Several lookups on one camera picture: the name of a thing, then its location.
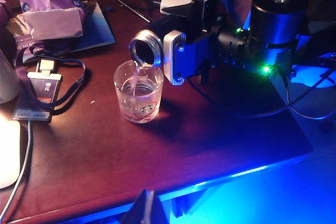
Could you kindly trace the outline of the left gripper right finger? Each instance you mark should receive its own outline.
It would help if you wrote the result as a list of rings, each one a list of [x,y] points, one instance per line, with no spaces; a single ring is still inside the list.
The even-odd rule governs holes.
[[[166,213],[155,191],[149,193],[149,223],[168,224]]]

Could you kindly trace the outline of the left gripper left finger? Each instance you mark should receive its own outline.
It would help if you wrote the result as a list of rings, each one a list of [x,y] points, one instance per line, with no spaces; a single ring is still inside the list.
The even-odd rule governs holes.
[[[151,223],[152,191],[144,190],[120,223]]]

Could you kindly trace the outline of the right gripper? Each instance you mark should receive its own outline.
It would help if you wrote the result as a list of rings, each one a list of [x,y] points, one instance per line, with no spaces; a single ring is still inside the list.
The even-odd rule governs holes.
[[[221,63],[243,68],[248,30],[234,26],[226,14],[217,13],[218,0],[193,0],[188,4],[163,7],[173,25],[204,24],[206,35],[186,42],[187,35],[173,30],[163,38],[163,70],[168,81],[180,86],[185,78],[202,72],[207,82],[209,71]]]

